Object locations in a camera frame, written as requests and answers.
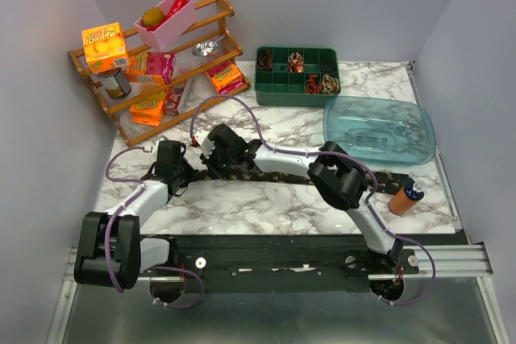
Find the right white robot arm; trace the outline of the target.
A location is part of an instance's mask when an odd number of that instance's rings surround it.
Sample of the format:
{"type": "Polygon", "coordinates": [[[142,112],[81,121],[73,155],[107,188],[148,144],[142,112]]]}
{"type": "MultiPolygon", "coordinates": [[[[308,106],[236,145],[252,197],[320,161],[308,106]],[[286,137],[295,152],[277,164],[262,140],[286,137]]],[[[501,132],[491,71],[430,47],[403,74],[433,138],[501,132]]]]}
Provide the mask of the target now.
{"type": "Polygon", "coordinates": [[[219,175],[240,172],[310,180],[329,206],[345,212],[359,228],[377,271],[390,272],[400,263],[403,242],[370,201],[375,180],[367,178],[363,166],[336,143],[301,149],[268,145],[260,139],[247,142],[225,124],[198,131],[193,142],[201,148],[202,162],[219,175]]]}

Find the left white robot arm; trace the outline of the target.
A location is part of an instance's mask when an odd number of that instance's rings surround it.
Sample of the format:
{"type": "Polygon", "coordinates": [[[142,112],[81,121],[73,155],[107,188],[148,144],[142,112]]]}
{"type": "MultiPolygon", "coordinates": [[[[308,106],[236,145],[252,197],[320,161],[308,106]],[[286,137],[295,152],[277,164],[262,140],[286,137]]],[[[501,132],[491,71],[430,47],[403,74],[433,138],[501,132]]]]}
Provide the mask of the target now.
{"type": "Polygon", "coordinates": [[[124,292],[149,268],[163,276],[177,270],[179,257],[170,243],[142,237],[140,224],[186,188],[197,171],[181,142],[161,140],[151,151],[156,161],[143,178],[132,180],[137,187],[127,198],[105,212],[84,216],[73,269],[77,283],[124,292]]]}

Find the black leaf patterned tie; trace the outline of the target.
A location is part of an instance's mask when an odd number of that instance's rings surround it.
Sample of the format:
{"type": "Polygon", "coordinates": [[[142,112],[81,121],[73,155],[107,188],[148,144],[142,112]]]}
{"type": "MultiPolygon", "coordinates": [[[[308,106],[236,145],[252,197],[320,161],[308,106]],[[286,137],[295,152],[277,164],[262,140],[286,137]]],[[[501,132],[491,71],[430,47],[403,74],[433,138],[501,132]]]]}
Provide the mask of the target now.
{"type": "MultiPolygon", "coordinates": [[[[388,195],[396,194],[403,186],[414,183],[415,180],[407,174],[394,172],[374,172],[377,179],[378,193],[388,195]]],[[[201,170],[194,173],[190,182],[208,181],[208,180],[242,180],[255,182],[271,182],[271,183],[285,183],[285,184],[301,184],[313,185],[311,180],[307,177],[295,176],[280,172],[242,172],[236,171],[221,171],[215,170],[201,170]]]]}

